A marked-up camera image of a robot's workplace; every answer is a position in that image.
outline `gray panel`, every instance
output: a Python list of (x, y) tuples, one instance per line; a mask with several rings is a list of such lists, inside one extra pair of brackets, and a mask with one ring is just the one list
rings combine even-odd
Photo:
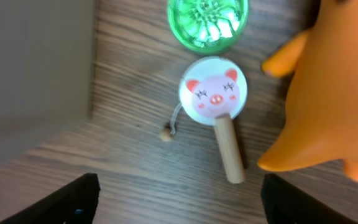
[(90, 109), (94, 1), (0, 0), (0, 164)]

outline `black object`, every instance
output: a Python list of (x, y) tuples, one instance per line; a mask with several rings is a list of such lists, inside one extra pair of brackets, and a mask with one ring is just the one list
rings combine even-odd
[(85, 174), (0, 224), (89, 224), (99, 199), (96, 174)]
[(357, 223), (275, 174), (265, 175), (261, 196), (269, 224)]

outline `wooden bead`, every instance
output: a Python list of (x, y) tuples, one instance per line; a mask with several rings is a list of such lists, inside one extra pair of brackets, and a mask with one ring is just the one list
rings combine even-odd
[(164, 128), (160, 132), (160, 139), (164, 142), (169, 142), (173, 139), (173, 136), (171, 135), (171, 129)]

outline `pig ear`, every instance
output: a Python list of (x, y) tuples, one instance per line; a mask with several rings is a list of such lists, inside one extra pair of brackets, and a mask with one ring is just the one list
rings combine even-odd
[(187, 89), (189, 89), (191, 92), (194, 91), (194, 89), (198, 86), (198, 84), (200, 84), (200, 82), (198, 80), (187, 80), (186, 81)]
[(227, 70), (225, 72), (225, 76), (233, 79), (233, 81), (235, 81), (235, 82), (237, 81), (237, 71), (233, 68), (230, 68), (229, 70)]

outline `pig snout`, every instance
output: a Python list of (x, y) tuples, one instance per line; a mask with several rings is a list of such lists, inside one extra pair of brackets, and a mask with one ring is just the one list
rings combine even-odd
[(213, 105), (220, 105), (221, 103), (223, 103), (223, 96), (219, 95), (219, 94), (215, 94), (213, 96), (211, 96), (211, 98), (209, 99), (209, 101), (213, 104)]

